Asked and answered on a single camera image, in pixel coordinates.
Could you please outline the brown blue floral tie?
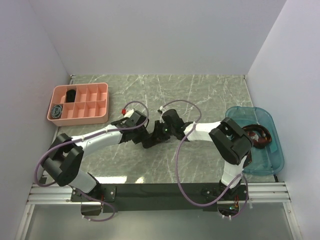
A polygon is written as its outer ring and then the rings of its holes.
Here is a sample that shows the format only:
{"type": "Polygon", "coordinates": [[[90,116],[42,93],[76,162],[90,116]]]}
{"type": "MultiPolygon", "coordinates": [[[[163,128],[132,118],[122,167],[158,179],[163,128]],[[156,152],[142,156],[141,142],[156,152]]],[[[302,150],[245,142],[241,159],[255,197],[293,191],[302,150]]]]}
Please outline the brown blue floral tie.
{"type": "Polygon", "coordinates": [[[161,138],[151,135],[148,138],[144,139],[141,142],[141,144],[144,149],[149,149],[149,148],[156,146],[162,142],[163,142],[163,140],[161,138]]]}

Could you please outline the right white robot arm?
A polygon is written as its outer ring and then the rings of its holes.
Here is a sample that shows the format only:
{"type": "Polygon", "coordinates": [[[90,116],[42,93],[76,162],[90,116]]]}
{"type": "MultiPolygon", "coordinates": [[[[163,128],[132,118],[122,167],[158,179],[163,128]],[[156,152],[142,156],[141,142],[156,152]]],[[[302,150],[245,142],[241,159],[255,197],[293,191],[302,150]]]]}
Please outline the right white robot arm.
{"type": "Polygon", "coordinates": [[[160,120],[155,122],[152,140],[155,144],[172,136],[185,142],[212,142],[224,160],[219,181],[220,195],[230,200],[238,193],[244,168],[252,162],[253,141],[231,118],[211,123],[184,122],[175,109],[159,109],[160,120]]]}

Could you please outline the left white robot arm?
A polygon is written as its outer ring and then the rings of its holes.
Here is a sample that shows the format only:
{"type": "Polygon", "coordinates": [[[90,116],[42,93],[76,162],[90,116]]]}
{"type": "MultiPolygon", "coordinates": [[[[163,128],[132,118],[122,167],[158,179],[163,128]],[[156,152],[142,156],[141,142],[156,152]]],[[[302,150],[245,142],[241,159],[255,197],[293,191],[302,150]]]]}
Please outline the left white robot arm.
{"type": "Polygon", "coordinates": [[[54,140],[40,165],[60,187],[68,185],[89,201],[102,199],[99,181],[92,174],[80,170],[83,158],[104,147],[129,141],[140,143],[148,136],[145,127],[148,122],[148,115],[130,110],[124,118],[102,129],[78,136],[62,133],[54,140]]]}

